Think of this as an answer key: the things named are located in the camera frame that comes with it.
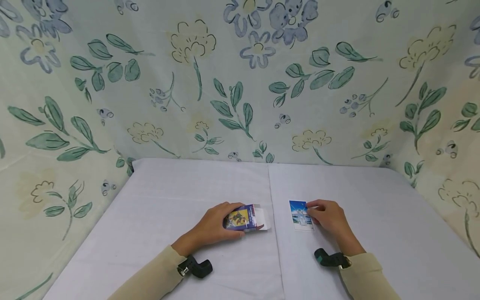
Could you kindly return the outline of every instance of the leaf print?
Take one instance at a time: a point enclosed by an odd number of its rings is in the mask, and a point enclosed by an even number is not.
[[[20,121],[23,121],[25,123],[28,123],[28,124],[31,124],[31,125],[34,125],[34,126],[40,126],[40,125],[45,124],[42,120],[37,119],[31,113],[29,113],[28,111],[26,111],[24,109],[17,108],[17,107],[14,107],[14,106],[9,106],[8,111],[14,117],[16,117],[17,119],[19,119]]]
[[[330,63],[328,59],[330,57],[330,52],[327,47],[321,47],[317,50],[312,51],[310,55],[309,64],[313,67],[322,68],[328,66]]]
[[[275,82],[268,86],[270,92],[275,94],[281,94],[286,92],[290,87],[287,86],[284,82]]]
[[[339,89],[346,85],[353,77],[353,73],[355,72],[354,67],[348,67],[343,70],[341,73],[337,74],[333,80],[328,85],[328,88],[331,90]]]
[[[68,146],[70,142],[63,140],[56,133],[44,132],[31,138],[25,144],[42,150],[58,150]]]
[[[94,39],[88,45],[88,50],[93,57],[98,58],[99,60],[109,60],[113,56],[108,52],[107,46],[99,40]]]
[[[310,82],[310,89],[316,90],[326,85],[330,80],[332,80],[335,71],[333,70],[323,70],[317,73],[317,77]]]
[[[117,82],[123,76],[123,66],[119,62],[112,62],[108,64],[108,80],[111,83]]]
[[[227,102],[212,100],[210,101],[212,106],[222,115],[228,118],[233,118],[233,115],[230,111],[230,107]]]
[[[243,95],[243,84],[239,81],[232,88],[230,93],[230,101],[232,103],[233,110],[236,111],[237,104],[240,102]]]
[[[220,81],[216,78],[213,79],[213,84],[215,85],[216,91],[222,96],[223,98],[227,98],[227,94],[225,94],[225,90],[223,89],[223,85]]]
[[[89,202],[86,205],[80,206],[75,210],[75,213],[73,213],[73,216],[75,218],[83,218],[88,214],[88,212],[92,209],[92,203]]]
[[[91,64],[86,58],[81,56],[72,56],[70,58],[70,65],[77,70],[87,71],[95,69],[95,66]]]
[[[77,159],[82,158],[85,154],[90,151],[88,148],[84,147],[74,147],[66,152],[60,154],[57,157],[58,161],[75,161]]]
[[[475,103],[467,102],[462,108],[462,116],[465,118],[472,118],[477,115],[477,105]]]
[[[58,216],[63,213],[65,207],[63,206],[52,206],[44,210],[46,216]]]
[[[285,72],[288,74],[288,76],[297,78],[305,75],[303,73],[303,70],[301,69],[301,66],[297,63],[293,63],[287,67]]]
[[[61,113],[60,107],[55,100],[51,97],[45,97],[45,104],[48,112],[50,112],[50,116],[47,114],[45,110],[45,115],[47,116],[50,123],[52,123],[55,128],[60,130],[61,132],[65,131],[65,124],[63,123],[63,114]]]
[[[223,126],[229,128],[229,129],[232,129],[232,130],[241,129],[240,124],[238,124],[238,123],[235,122],[235,121],[226,120],[226,119],[218,119],[218,120],[220,121],[220,123],[223,124]]]
[[[245,116],[245,127],[248,129],[253,119],[253,108],[249,103],[243,104],[243,115]]]
[[[273,106],[274,107],[281,107],[283,105],[283,103],[285,102],[285,96],[287,94],[283,94],[282,96],[278,96],[277,98],[275,98],[275,101],[273,102]]]
[[[293,87],[292,89],[292,95],[290,97],[292,98],[295,98],[297,97],[298,95],[300,95],[300,93],[303,91],[303,87],[305,86],[305,81],[303,79],[300,79],[297,84],[295,84],[295,86]]]
[[[135,50],[133,50],[133,48],[129,44],[127,44],[124,40],[122,40],[121,38],[119,38],[116,35],[107,34],[107,41],[113,47],[116,47],[116,48],[118,48],[120,50],[123,50],[127,53],[133,53],[133,54],[137,53],[137,52],[135,52]]]
[[[127,81],[135,81],[140,78],[140,67],[135,59],[128,61],[125,66],[125,79]]]
[[[208,154],[211,154],[211,155],[218,155],[218,152],[215,151],[215,149],[211,148],[211,147],[205,148],[205,152],[207,152]]]
[[[105,89],[105,81],[103,80],[102,74],[95,71],[92,76],[92,85],[96,92]]]

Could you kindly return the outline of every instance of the flower print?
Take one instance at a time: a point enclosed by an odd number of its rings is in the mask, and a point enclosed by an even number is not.
[[[476,183],[467,180],[460,184],[447,179],[438,190],[438,195],[442,200],[465,209],[471,218],[480,216],[480,188]]]
[[[275,44],[280,39],[285,45],[290,45],[295,40],[303,42],[308,38],[305,26],[318,17],[318,2],[308,0],[298,16],[301,8],[302,0],[285,0],[285,4],[277,3],[270,11],[270,25],[275,29],[272,41]]]
[[[32,17],[39,22],[45,35],[60,38],[60,36],[57,36],[58,33],[68,34],[72,32],[72,28],[60,19],[68,11],[68,6],[63,3],[63,0],[45,0],[45,5],[44,0],[22,1],[22,4]]]
[[[255,69],[257,64],[264,69],[268,65],[268,57],[275,54],[273,47],[266,47],[265,45],[270,41],[270,33],[264,32],[262,36],[258,36],[255,31],[248,35],[250,47],[244,48],[240,51],[240,57],[250,60],[250,68]]]
[[[145,123],[144,125],[134,123],[132,128],[127,129],[127,132],[137,144],[158,141],[163,135],[163,130],[161,128],[155,128],[155,126],[150,123]]]
[[[61,66],[60,60],[55,54],[55,47],[50,41],[45,40],[37,24],[32,25],[31,32],[20,25],[17,26],[16,31],[19,38],[28,43],[28,46],[20,52],[20,60],[24,64],[38,63],[47,74],[52,73],[52,66],[57,68]],[[22,37],[20,33],[23,33],[27,38]]]
[[[434,60],[439,55],[444,55],[450,49],[453,44],[455,30],[456,25],[451,25],[446,29],[434,27],[430,33],[428,33],[426,39],[417,39],[410,44],[407,56],[403,57],[399,64],[402,69],[409,71],[417,70],[417,74],[407,94],[395,107],[399,106],[410,94],[425,63]]]
[[[308,150],[310,148],[320,148],[323,145],[328,145],[332,141],[332,138],[326,136],[326,132],[319,130],[313,133],[311,130],[305,130],[302,135],[296,135],[292,139],[293,151],[299,152]]]
[[[236,0],[232,0],[232,3],[227,4],[227,8],[223,11],[223,20],[228,24],[233,23],[235,25],[235,34],[238,37],[244,37],[247,34],[248,24],[253,29],[260,29],[262,20],[258,12],[268,10],[273,1],[266,0],[266,5],[263,7],[257,6],[258,0],[242,0],[242,2],[242,7],[237,10],[239,3]],[[233,19],[230,19],[229,16],[233,12],[236,12],[236,14],[233,16]]]

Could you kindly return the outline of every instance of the white table surface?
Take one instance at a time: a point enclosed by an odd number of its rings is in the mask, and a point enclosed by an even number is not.
[[[474,285],[480,261],[393,171],[161,158],[137,160],[134,167],[45,300],[64,300],[65,295],[105,300],[208,208],[224,201],[261,204],[273,228],[198,252],[198,261],[212,262],[213,273],[203,280],[183,280],[164,299],[345,299],[337,271],[312,261],[316,248],[333,249],[329,240],[317,230],[318,244],[299,239],[282,247],[291,220],[273,222],[273,208],[278,215],[283,204],[289,207],[288,200],[316,198],[338,201],[345,208],[360,241],[375,253],[403,299],[480,299]],[[299,257],[305,272],[316,274],[294,277],[298,268],[289,266],[290,255]],[[315,298],[296,293],[298,284]]]

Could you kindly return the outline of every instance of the blue flower print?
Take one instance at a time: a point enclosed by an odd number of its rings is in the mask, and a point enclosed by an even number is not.
[[[270,11],[270,25],[275,29],[272,42],[276,44],[283,39],[285,45],[290,45],[295,40],[303,42],[308,38],[305,26],[318,17],[318,2],[308,0],[298,15],[302,3],[302,0],[285,0],[285,5],[277,3]]]
[[[240,51],[240,57],[250,60],[250,68],[255,69],[257,64],[260,68],[265,69],[268,65],[268,57],[275,54],[273,47],[265,45],[270,41],[270,33],[264,32],[262,36],[258,36],[256,31],[250,32],[248,35],[250,47],[243,48]]]
[[[39,22],[40,28],[45,35],[59,38],[59,33],[70,33],[72,28],[60,18],[68,11],[68,6],[63,0],[22,0],[22,4],[32,17]]]
[[[239,8],[239,4],[237,0],[232,0],[232,3],[227,4],[227,8],[223,11],[223,20],[228,24],[233,23],[235,25],[235,33],[238,37],[244,37],[247,34],[247,21],[254,29],[259,29],[262,26],[262,20],[260,19],[260,14],[258,12],[268,10],[272,5],[273,0],[266,0],[266,5],[263,7],[257,6],[259,0],[241,1],[243,1],[243,4],[238,11],[237,8]],[[233,19],[230,19],[230,13],[235,11],[237,13],[233,16]]]
[[[20,52],[20,59],[27,65],[38,63],[45,73],[52,73],[52,66],[59,68],[60,60],[55,54],[55,47],[49,41],[43,41],[43,33],[37,24],[32,25],[32,32],[23,26],[17,26],[17,36],[28,43],[28,47]]]

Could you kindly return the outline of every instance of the left hand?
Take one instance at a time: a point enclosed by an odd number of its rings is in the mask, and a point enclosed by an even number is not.
[[[245,236],[243,231],[223,228],[223,219],[234,209],[243,205],[245,204],[223,202],[210,208],[195,227],[172,244],[172,248],[179,255],[187,257],[203,246],[223,240],[237,240]]]

